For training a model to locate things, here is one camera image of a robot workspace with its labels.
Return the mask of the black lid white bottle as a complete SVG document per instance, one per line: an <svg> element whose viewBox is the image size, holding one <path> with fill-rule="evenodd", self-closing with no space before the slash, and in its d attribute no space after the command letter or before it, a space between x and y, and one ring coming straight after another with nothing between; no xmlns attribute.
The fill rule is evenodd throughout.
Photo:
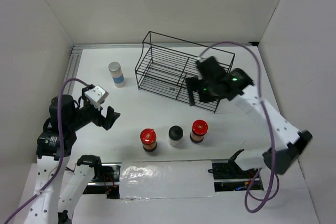
<svg viewBox="0 0 336 224"><path fill-rule="evenodd" d="M182 142L182 138L183 138L183 129L180 126L174 125L170 127L169 144L172 147L177 147Z"/></svg>

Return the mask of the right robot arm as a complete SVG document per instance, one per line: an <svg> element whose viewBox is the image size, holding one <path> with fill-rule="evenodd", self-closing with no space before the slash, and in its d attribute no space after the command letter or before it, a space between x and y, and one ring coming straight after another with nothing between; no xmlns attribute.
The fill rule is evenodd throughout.
<svg viewBox="0 0 336 224"><path fill-rule="evenodd" d="M194 93L198 94L201 103L232 101L270 138L267 148L240 149L232 155L230 174L240 178L247 170L267 167L273 173L283 175L310 143L312 134L290 124L263 99L260 87L244 70L236 68L227 72L214 56L197 60L195 64L199 76L185 80L191 106L195 105Z"/></svg>

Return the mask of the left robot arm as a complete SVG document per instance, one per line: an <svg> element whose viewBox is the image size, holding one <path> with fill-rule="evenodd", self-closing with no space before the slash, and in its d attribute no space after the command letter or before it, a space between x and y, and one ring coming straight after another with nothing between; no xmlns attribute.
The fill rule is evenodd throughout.
<svg viewBox="0 0 336 224"><path fill-rule="evenodd" d="M51 101L50 117L37 139L37 179L25 223L71 223L87 184L103 177L100 157L82 155L68 185L62 189L64 173L77 139L76 132L90 123L109 130L120 117L110 106L107 114L102 115L99 103L91 103L86 96L82 99L81 108L76 107L76 101L67 94Z"/></svg>

